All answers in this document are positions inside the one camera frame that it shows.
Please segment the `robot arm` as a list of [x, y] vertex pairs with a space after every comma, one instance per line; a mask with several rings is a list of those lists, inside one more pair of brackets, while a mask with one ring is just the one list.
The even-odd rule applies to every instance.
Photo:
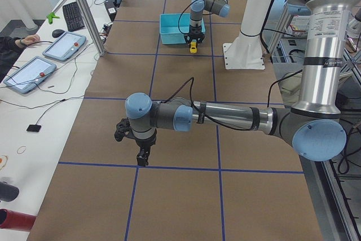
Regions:
[[191, 123], [211, 121], [240, 131], [260, 130], [278, 137], [299, 155], [326, 161], [346, 145], [335, 105], [349, 13], [359, 0], [295, 0], [311, 12], [298, 101], [290, 109], [226, 106], [172, 95], [154, 102], [135, 93], [125, 102], [126, 117], [116, 126], [115, 138], [130, 138], [139, 146], [137, 163], [148, 165], [159, 128], [187, 132]]
[[201, 25], [204, 10], [220, 17], [227, 17], [230, 12], [230, 5], [228, 0], [192, 0], [190, 5], [190, 26], [188, 33], [185, 35], [188, 42], [193, 40], [201, 42], [204, 39]]

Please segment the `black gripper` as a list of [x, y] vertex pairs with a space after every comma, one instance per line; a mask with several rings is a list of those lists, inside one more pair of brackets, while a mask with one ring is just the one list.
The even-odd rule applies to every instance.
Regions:
[[140, 150], [137, 154], [137, 164], [138, 166], [146, 167], [148, 166], [148, 159], [151, 153], [151, 146], [156, 144], [156, 135], [152, 135], [147, 139], [135, 139], [136, 144], [140, 147]]
[[201, 35], [201, 26], [194, 27], [194, 26], [190, 25], [188, 35], [191, 37], [200, 36]]

